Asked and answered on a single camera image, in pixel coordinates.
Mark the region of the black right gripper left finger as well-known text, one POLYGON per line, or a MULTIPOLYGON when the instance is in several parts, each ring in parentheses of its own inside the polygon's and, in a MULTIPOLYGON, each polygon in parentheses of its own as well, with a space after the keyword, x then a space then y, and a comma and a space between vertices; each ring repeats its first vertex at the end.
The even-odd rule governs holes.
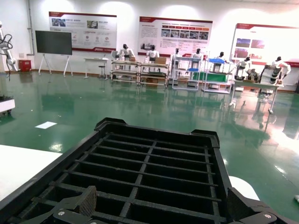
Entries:
POLYGON ((50 204, 45 198, 34 197, 33 202, 10 224, 96 224, 93 219, 97 204, 96 187, 89 186, 80 195, 63 198, 50 204))

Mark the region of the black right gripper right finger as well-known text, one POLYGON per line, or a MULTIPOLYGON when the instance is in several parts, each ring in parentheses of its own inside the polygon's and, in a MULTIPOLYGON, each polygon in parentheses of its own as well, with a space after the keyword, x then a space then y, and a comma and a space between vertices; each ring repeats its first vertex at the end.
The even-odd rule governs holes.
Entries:
POLYGON ((227 210, 233 224, 297 224, 278 214, 264 202, 244 197, 236 188, 228 188, 227 210))

